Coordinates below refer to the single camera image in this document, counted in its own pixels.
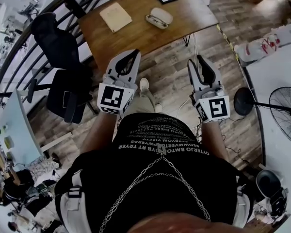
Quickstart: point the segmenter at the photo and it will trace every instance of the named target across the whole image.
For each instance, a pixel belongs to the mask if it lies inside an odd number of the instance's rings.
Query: fan base
[[[253,96],[251,91],[246,88],[240,88],[234,96],[234,108],[237,114],[241,116],[248,115],[253,108]]]

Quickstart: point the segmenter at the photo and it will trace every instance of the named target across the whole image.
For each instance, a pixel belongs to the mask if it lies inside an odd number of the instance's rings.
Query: shoe
[[[142,78],[139,83],[139,88],[140,88],[140,91],[144,89],[149,89],[150,88],[149,81],[146,78]]]
[[[155,113],[161,113],[163,111],[163,106],[160,103],[158,103],[155,105],[154,110],[155,110]]]
[[[59,157],[58,157],[57,154],[55,154],[55,153],[52,154],[52,160],[53,160],[53,162],[58,163],[59,167],[62,166],[62,164],[60,163],[60,160],[59,160]]]

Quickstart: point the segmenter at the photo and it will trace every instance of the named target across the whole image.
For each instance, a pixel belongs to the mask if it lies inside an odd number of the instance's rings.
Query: pants
[[[133,98],[123,117],[134,113],[155,113],[155,98],[148,89],[143,89]]]

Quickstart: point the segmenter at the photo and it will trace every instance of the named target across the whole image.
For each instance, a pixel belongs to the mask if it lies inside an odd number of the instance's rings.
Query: electric fan
[[[273,91],[269,104],[255,102],[251,91],[246,87],[236,92],[234,108],[239,115],[248,115],[254,105],[270,108],[277,125],[291,141],[291,87],[281,87]]]

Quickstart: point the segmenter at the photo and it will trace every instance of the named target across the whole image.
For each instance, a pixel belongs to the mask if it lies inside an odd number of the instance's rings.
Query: backpack strap
[[[69,233],[92,233],[86,214],[85,193],[79,170],[72,176],[73,187],[62,195],[60,211]]]
[[[236,176],[237,181],[237,203],[236,203],[236,211],[233,220],[233,226],[238,228],[244,228],[246,225],[249,213],[250,213],[250,199],[249,197],[243,192],[243,188],[246,185],[239,184],[239,176]]]

